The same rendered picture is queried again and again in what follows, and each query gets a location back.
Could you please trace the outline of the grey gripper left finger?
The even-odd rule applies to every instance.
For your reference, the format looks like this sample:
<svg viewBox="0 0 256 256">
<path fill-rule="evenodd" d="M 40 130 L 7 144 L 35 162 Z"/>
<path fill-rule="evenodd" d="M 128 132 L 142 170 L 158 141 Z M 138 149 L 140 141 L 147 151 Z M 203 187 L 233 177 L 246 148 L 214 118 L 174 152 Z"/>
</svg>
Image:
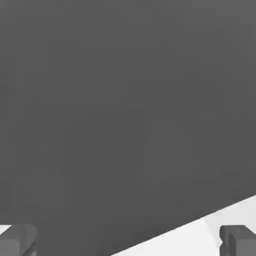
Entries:
<svg viewBox="0 0 256 256">
<path fill-rule="evenodd" d="M 0 224 L 0 256 L 37 256 L 37 228 L 31 224 Z"/>
</svg>

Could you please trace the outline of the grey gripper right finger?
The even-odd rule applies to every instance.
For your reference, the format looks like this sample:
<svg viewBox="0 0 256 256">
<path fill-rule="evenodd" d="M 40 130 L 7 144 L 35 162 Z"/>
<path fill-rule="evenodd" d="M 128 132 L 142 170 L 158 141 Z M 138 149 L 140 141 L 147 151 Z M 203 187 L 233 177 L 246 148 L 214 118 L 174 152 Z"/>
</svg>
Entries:
<svg viewBox="0 0 256 256">
<path fill-rule="evenodd" d="M 245 225 L 222 225 L 219 256 L 256 256 L 256 234 Z"/>
</svg>

